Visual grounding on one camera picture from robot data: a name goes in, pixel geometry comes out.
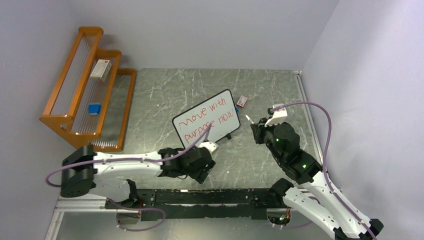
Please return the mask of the white marker pen body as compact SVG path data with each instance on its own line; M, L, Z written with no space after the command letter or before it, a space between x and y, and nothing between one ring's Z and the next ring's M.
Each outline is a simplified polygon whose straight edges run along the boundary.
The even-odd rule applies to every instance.
M248 115L245 115L245 117L247 118L250 124L254 124L254 121Z

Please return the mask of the black framed whiteboard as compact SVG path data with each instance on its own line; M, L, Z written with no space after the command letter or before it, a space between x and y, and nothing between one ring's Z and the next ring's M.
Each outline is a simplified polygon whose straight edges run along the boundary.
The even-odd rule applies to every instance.
M199 142L196 143L197 146L204 141L200 135L208 126L210 126L210 130L207 140L213 142L227 137L241 126L233 95L229 89L222 90L178 114L171 122L185 148L197 139L199 139Z

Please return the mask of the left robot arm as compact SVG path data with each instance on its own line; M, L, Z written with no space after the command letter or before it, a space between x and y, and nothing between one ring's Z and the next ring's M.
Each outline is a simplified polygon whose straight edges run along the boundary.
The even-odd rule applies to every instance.
M168 147L142 154L110 154L85 145L62 161L60 196L92 194L132 208L140 199L132 177L189 177L202 184L216 164L212 155L217 149L215 142L206 141L189 150Z

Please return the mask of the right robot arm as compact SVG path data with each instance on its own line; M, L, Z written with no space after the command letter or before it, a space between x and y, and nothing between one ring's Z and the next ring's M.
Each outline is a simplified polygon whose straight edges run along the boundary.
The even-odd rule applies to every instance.
M373 240L383 230L377 218L355 208L326 182L322 165L300 147L300 136L287 122L266 126L266 118L250 125L256 144L264 144L288 179L272 185L270 202L303 214L333 240Z

